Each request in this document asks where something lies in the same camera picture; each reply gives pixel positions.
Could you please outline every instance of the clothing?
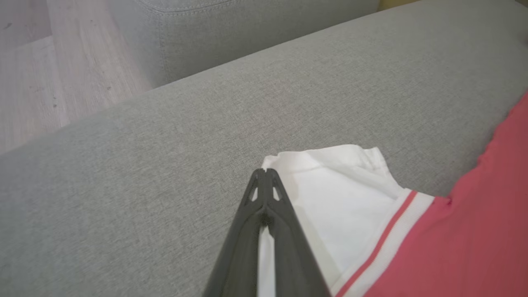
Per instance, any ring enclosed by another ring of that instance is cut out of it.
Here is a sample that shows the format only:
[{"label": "clothing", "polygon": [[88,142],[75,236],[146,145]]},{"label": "clothing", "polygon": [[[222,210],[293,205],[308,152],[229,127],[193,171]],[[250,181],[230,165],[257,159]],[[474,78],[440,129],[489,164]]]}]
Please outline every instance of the clothing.
[{"label": "clothing", "polygon": [[[528,93],[446,197],[400,187],[376,148],[268,156],[333,296],[528,296]],[[259,296],[273,296],[261,233]]]}]

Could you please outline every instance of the gray couch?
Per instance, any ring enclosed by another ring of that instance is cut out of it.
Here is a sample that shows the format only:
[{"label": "gray couch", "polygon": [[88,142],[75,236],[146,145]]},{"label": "gray couch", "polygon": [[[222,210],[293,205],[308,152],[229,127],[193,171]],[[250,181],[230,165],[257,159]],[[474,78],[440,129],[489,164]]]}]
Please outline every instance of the gray couch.
[{"label": "gray couch", "polygon": [[0,156],[1,296],[198,296],[264,156],[378,146],[446,195],[528,88],[528,8],[423,0],[184,78]]},{"label": "gray couch", "polygon": [[374,13],[379,0],[109,0],[153,86]]}]

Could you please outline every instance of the white stripe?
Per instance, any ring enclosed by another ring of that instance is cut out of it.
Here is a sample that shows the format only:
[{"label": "white stripe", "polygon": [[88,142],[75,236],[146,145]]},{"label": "white stripe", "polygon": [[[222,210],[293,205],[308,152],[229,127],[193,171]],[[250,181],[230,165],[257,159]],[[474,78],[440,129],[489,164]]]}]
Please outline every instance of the white stripe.
[{"label": "white stripe", "polygon": [[389,264],[396,255],[396,252],[400,248],[401,243],[411,230],[412,226],[414,226],[423,213],[426,212],[433,200],[433,196],[420,192],[416,194],[411,204],[409,204],[405,212],[392,227],[391,232],[372,264],[360,275],[354,284],[352,284],[345,294],[346,297],[363,296],[371,288],[381,274],[387,269],[387,267],[389,267]]}]

